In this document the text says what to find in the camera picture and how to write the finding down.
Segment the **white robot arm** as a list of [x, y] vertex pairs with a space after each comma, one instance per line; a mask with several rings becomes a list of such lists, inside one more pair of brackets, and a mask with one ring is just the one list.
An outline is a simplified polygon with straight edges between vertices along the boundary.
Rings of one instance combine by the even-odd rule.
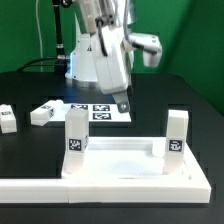
[[52, 0], [56, 8], [75, 7], [76, 46], [66, 56], [61, 42], [58, 57], [68, 63], [67, 81], [97, 87], [111, 95], [121, 113], [130, 111], [134, 55], [127, 49], [129, 0]]

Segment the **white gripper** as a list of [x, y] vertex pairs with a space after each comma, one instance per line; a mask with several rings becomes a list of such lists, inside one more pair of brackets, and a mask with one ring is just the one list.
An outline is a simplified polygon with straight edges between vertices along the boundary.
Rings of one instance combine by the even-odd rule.
[[120, 113], [128, 113], [133, 88], [129, 85], [130, 74], [122, 44], [123, 31], [120, 28], [100, 26], [91, 36], [93, 61], [100, 89], [104, 94], [113, 94]]

